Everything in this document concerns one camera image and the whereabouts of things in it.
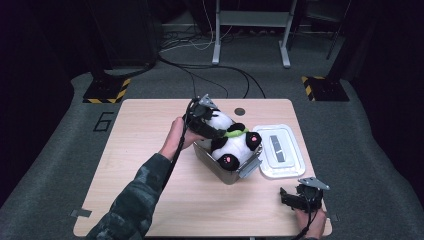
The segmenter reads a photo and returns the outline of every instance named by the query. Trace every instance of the table leg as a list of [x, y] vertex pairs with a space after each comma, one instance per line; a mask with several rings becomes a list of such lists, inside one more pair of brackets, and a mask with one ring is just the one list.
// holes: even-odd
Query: table leg
[[290, 7], [289, 15], [287, 17], [286, 29], [284, 31], [283, 40], [278, 42], [280, 45], [281, 58], [283, 60], [284, 68], [290, 68], [290, 59], [289, 59], [289, 54], [287, 53], [287, 39], [290, 35], [290, 28], [293, 22], [293, 16], [294, 16], [294, 10], [296, 9], [296, 4], [297, 4], [297, 0], [293, 0]]
[[221, 53], [221, 22], [220, 22], [220, 0], [216, 0], [216, 27], [215, 27], [215, 48], [213, 49], [212, 64], [218, 65]]

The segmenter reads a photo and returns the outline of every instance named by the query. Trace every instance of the black wire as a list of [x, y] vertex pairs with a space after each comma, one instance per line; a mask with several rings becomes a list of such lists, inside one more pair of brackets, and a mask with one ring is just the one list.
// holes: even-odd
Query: black wire
[[246, 79], [246, 83], [247, 83], [247, 89], [246, 92], [243, 96], [243, 98], [246, 98], [247, 94], [249, 93], [250, 90], [250, 82], [249, 82], [249, 78], [252, 79], [256, 86], [259, 88], [259, 90], [262, 93], [263, 98], [266, 98], [265, 96], [265, 92], [263, 91], [262, 87], [259, 85], [258, 81], [249, 73], [245, 72], [244, 70], [241, 70], [239, 68], [235, 68], [235, 67], [230, 67], [230, 66], [222, 66], [222, 65], [199, 65], [199, 64], [184, 64], [184, 63], [174, 63], [174, 62], [170, 62], [164, 58], [162, 58], [161, 56], [158, 57], [159, 61], [162, 61], [166, 64], [178, 67], [180, 69], [182, 69], [185, 72], [188, 72], [190, 75], [193, 74], [190, 71], [186, 70], [186, 69], [211, 69], [211, 68], [223, 68], [223, 69], [230, 69], [233, 71], [236, 71], [240, 74], [242, 74], [244, 76], [244, 78]]
[[308, 207], [308, 223], [306, 224], [306, 227], [304, 227], [302, 231], [300, 231], [300, 233], [296, 237], [294, 237], [292, 240], [299, 240], [303, 236], [305, 236], [305, 234], [309, 231], [309, 227], [311, 226], [312, 222], [315, 220], [315, 217], [317, 216], [317, 213], [318, 213], [318, 209], [316, 209], [315, 215], [312, 218], [311, 204], [309, 202], [309, 199], [306, 196], [305, 196], [305, 199], [306, 199], [306, 206]]

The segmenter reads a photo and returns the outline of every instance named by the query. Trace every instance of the person's arm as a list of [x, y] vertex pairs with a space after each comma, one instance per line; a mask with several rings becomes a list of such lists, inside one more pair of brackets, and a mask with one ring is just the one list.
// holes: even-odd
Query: person's arm
[[[177, 118], [159, 153], [138, 170], [135, 178], [118, 195], [109, 212], [94, 226], [86, 239], [129, 239], [137, 231], [144, 237], [162, 193], [162, 185], [178, 148], [184, 122]], [[187, 130], [183, 149], [203, 137]]]

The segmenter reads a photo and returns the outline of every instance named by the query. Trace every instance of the stuffed toy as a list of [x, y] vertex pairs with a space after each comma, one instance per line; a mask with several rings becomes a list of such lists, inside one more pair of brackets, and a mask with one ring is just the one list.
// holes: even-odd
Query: stuffed toy
[[210, 143], [213, 159], [227, 171], [237, 170], [252, 157], [262, 142], [259, 133], [250, 132], [242, 123], [234, 123], [230, 117], [217, 109], [206, 124], [227, 131], [224, 137], [212, 139]]

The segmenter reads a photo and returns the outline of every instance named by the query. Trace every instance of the gray carpet floor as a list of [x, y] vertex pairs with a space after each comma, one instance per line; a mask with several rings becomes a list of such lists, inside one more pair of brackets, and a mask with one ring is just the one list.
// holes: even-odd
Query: gray carpet floor
[[[338, 41], [332, 58], [325, 60], [328, 39], [297, 36], [289, 52], [292, 67], [284, 69], [278, 49], [280, 38], [272, 34], [234, 38], [223, 43], [220, 65], [252, 75], [267, 98], [293, 102], [317, 177], [331, 186], [324, 199], [333, 233], [326, 239], [424, 239], [423, 209], [409, 183], [374, 141], [350, 83], [341, 80], [349, 102], [311, 102], [306, 96], [301, 77], [325, 76], [343, 39]], [[212, 52], [212, 46], [204, 50], [191, 46], [160, 55], [172, 62], [210, 65]], [[188, 73], [158, 62], [150, 71], [131, 79], [124, 100], [189, 99], [195, 92], [231, 101], [246, 93], [247, 82], [235, 71], [190, 71], [208, 81], [195, 77], [193, 85]], [[249, 81], [247, 98], [263, 98], [255, 83]], [[78, 239], [73, 235], [76, 218], [70, 213], [84, 202], [121, 106], [82, 103], [90, 83], [89, 74], [73, 79], [75, 96], [67, 114], [0, 210], [0, 239]], [[93, 132], [104, 112], [111, 113], [103, 118], [111, 121], [111, 127]]]

